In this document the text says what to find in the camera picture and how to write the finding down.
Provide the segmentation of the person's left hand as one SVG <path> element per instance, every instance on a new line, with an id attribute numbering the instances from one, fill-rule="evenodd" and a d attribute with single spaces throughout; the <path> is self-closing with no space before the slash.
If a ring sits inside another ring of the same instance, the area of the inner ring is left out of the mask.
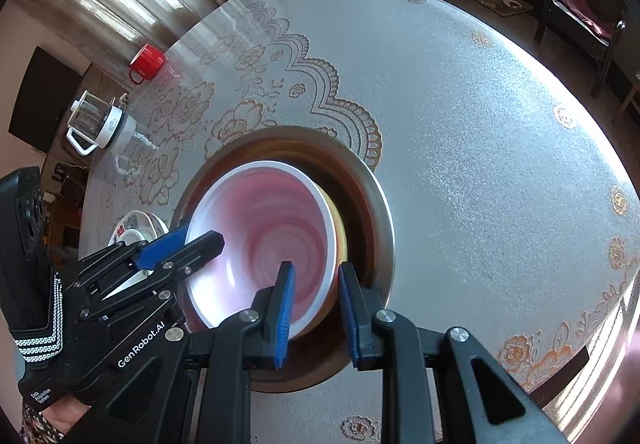
<path id="1" fill-rule="evenodd" d="M 60 398 L 43 412 L 23 403 L 20 438 L 26 444 L 59 443 L 89 409 L 89 405 L 71 395 Z"/>

